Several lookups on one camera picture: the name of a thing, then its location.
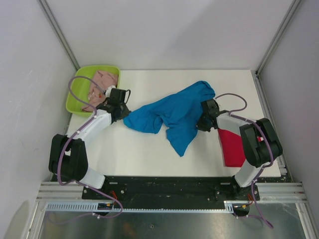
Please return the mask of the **blue t shirt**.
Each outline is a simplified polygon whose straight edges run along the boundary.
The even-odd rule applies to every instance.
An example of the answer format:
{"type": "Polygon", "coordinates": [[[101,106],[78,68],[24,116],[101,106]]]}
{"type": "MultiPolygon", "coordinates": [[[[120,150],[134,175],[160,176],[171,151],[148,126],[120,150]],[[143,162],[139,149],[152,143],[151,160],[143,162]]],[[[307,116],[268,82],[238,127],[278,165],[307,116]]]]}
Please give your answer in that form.
{"type": "Polygon", "coordinates": [[[183,157],[197,135],[196,124],[203,114],[201,103],[215,97],[206,81],[189,87],[154,103],[144,105],[124,118],[124,125],[135,131],[157,134],[165,125],[166,138],[176,153],[183,157]]]}

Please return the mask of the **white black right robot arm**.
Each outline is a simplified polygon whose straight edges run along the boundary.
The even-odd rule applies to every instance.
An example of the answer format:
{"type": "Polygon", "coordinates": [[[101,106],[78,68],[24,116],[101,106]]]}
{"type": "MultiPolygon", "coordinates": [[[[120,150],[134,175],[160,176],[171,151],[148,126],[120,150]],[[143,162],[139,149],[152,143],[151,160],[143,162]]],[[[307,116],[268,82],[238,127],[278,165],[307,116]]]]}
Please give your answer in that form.
{"type": "Polygon", "coordinates": [[[231,111],[220,110],[216,100],[201,103],[203,114],[197,122],[200,131],[218,131],[225,164],[238,159],[240,167],[233,176],[230,195],[241,200],[248,194],[247,186],[256,182],[265,168],[271,167],[282,155],[280,140],[267,118],[259,120],[237,116],[231,111]]]}

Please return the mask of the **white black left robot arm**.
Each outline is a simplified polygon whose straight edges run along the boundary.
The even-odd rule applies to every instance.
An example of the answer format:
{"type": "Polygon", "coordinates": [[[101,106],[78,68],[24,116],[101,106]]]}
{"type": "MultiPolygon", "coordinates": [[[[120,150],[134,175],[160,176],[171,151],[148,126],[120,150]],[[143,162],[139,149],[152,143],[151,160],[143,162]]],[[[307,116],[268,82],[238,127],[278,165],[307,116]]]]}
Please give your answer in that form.
{"type": "Polygon", "coordinates": [[[49,166],[61,185],[78,182],[93,188],[99,199],[109,196],[105,176],[89,167],[86,147],[112,123],[130,114],[127,107],[131,90],[111,88],[106,99],[93,108],[91,116],[72,134],[56,134],[51,143],[49,166]]]}

